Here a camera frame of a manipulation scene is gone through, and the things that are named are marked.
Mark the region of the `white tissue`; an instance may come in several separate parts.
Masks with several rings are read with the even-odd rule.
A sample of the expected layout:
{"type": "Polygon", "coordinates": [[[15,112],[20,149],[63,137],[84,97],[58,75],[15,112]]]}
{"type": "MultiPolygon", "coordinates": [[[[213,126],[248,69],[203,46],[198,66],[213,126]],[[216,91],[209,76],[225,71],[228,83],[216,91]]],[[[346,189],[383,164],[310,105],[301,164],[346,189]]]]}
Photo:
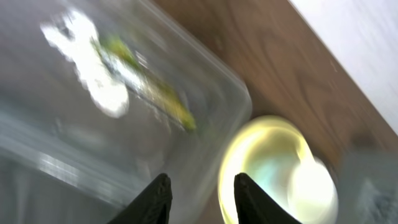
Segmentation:
{"type": "Polygon", "coordinates": [[[129,109],[125,84],[115,79],[96,49],[98,31],[93,21],[75,8],[43,22],[40,29],[49,45],[75,65],[75,73],[91,100],[105,115],[120,118],[129,109]]]}

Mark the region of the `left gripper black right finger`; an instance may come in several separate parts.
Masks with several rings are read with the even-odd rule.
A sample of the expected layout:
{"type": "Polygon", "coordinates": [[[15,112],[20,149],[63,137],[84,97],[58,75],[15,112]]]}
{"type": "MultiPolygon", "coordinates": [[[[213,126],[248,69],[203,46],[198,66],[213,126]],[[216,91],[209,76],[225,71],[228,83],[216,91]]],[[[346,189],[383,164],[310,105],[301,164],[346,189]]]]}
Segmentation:
{"type": "Polygon", "coordinates": [[[300,224],[245,173],[234,177],[239,224],[300,224]]]}

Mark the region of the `yellow green snack wrapper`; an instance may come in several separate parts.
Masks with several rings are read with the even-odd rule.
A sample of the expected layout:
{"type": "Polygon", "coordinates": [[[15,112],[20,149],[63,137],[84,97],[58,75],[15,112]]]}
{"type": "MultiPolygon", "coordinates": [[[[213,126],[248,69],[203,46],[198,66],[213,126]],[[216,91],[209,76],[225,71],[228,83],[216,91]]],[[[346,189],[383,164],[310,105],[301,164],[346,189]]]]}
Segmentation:
{"type": "Polygon", "coordinates": [[[121,39],[110,37],[103,41],[91,39],[91,46],[110,74],[161,111],[183,129],[195,130],[197,124],[177,92],[139,63],[137,57],[121,39]]]}

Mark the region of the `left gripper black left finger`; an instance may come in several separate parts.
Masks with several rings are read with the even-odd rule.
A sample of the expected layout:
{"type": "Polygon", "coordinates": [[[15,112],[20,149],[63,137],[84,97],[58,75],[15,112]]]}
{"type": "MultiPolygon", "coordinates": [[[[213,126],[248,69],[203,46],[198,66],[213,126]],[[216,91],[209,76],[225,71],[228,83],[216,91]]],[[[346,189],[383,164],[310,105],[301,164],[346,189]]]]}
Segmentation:
{"type": "Polygon", "coordinates": [[[108,224],[168,224],[172,199],[170,177],[159,174],[108,224]]]}

